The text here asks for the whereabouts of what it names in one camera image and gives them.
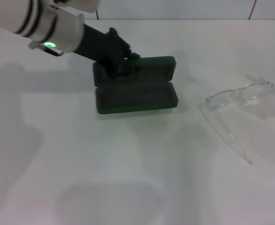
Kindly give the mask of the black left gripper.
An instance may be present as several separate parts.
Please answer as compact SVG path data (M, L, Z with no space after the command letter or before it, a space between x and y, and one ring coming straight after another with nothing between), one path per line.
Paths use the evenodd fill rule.
M84 25L82 40L74 53L98 62L110 77L134 74L138 67L126 60L140 59L116 29L110 28L107 33L102 33L88 25Z

